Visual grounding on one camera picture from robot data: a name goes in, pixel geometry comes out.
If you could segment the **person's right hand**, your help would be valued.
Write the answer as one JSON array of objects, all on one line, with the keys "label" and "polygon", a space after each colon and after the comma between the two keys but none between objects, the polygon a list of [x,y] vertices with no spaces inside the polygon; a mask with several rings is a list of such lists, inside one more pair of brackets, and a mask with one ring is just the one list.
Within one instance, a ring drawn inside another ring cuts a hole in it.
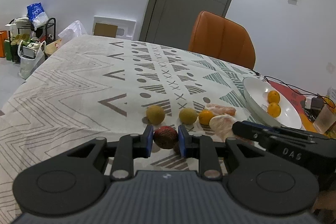
[{"label": "person's right hand", "polygon": [[312,212],[326,213],[324,223],[335,223],[335,190],[320,192],[312,207]]}]

